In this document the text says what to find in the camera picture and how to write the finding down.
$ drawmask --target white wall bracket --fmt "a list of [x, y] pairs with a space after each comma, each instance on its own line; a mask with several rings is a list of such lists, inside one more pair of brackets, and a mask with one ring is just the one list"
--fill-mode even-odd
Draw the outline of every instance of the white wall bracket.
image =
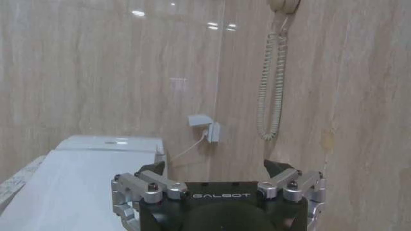
[[205, 127], [208, 126], [206, 140], [209, 143], [217, 143], [220, 141], [221, 126], [213, 122], [210, 117], [204, 114], [196, 114], [188, 116], [188, 125], [190, 127]]

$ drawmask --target silver metal bracket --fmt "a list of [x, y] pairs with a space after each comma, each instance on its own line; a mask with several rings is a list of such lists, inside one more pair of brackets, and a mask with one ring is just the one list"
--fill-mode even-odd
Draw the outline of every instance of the silver metal bracket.
[[173, 200], [181, 200], [186, 195], [186, 185], [142, 171], [137, 176], [124, 173], [110, 181], [112, 208], [121, 218], [122, 227], [128, 231], [140, 231], [140, 223], [134, 216], [138, 201], [154, 204], [162, 200], [162, 192]]
[[280, 174], [270, 178], [268, 182], [257, 183], [257, 190], [262, 193], [265, 199], [270, 200], [276, 198], [276, 192], [282, 189], [289, 181], [297, 178], [297, 170], [288, 168]]
[[308, 231], [316, 226], [318, 214], [325, 207], [325, 178], [318, 172], [300, 175], [292, 168], [270, 178], [268, 182], [257, 183], [257, 190], [266, 200], [274, 199], [277, 191], [282, 190], [282, 197], [288, 201], [298, 202], [302, 197], [308, 202]]

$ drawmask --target white cable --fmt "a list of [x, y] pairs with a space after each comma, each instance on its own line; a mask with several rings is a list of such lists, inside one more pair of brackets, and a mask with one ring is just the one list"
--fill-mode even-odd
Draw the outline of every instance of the white cable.
[[[257, 94], [257, 114], [256, 114], [256, 128], [261, 138], [269, 141], [277, 134], [277, 127], [280, 123], [281, 116], [281, 106], [282, 106], [282, 90], [284, 90], [284, 75], [285, 75], [285, 61], [286, 61], [286, 21], [285, 19], [280, 33], [269, 33], [266, 38], [266, 47], [265, 47], [265, 58], [262, 65], [262, 75], [261, 83], [258, 87]], [[273, 43], [277, 39], [277, 60], [276, 60], [276, 73], [274, 73], [274, 93], [273, 93], [273, 113], [270, 119], [270, 129], [269, 132], [265, 132], [264, 126], [264, 112], [265, 112], [265, 97], [266, 97], [266, 83], [268, 76], [270, 73], [270, 65], [273, 58]]]
[[173, 158], [170, 158], [170, 162], [172, 162], [173, 160], [176, 160], [177, 158], [180, 158], [185, 153], [188, 153], [188, 151], [189, 151], [190, 149], [194, 148], [194, 146], [197, 146], [197, 145], [201, 143], [202, 139], [206, 137], [206, 134], [208, 134], [208, 131], [204, 130], [204, 131], [202, 131], [201, 138], [198, 139], [198, 141], [197, 141], [189, 148], [186, 148], [185, 151], [182, 151], [178, 155], [176, 155]]

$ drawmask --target bathroom wall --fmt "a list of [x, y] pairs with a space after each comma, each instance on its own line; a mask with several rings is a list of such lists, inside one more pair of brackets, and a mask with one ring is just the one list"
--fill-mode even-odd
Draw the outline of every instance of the bathroom wall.
[[[73, 134], [162, 137], [213, 115], [224, 0], [0, 0], [0, 182]], [[206, 145], [173, 161], [208, 179]]]
[[301, 0], [289, 30], [277, 140], [256, 132], [272, 13], [225, 1], [216, 119], [226, 136], [212, 180], [266, 177], [262, 158], [324, 171], [321, 231], [411, 230], [411, 1]]

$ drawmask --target telephone handset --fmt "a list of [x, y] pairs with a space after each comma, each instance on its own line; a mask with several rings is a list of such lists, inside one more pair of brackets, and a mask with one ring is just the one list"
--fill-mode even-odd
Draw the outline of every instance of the telephone handset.
[[[266, 141], [273, 139], [277, 134], [277, 128], [281, 116], [282, 104], [282, 88], [284, 88], [284, 75], [285, 75], [285, 62], [286, 62], [286, 32], [288, 32], [288, 16], [296, 11], [300, 0], [266, 0], [272, 11], [281, 12], [285, 15], [284, 22], [277, 28], [276, 32], [270, 32], [266, 37], [265, 58], [262, 65], [261, 83], [257, 95], [257, 115], [256, 115], [256, 128], [261, 138]], [[270, 120], [270, 130], [266, 133], [264, 127], [264, 112], [265, 112], [265, 96], [266, 96], [266, 83], [270, 74], [270, 66], [273, 59], [273, 43], [277, 42], [277, 59], [276, 59], [276, 72], [274, 72], [274, 93], [273, 93], [273, 113]]]

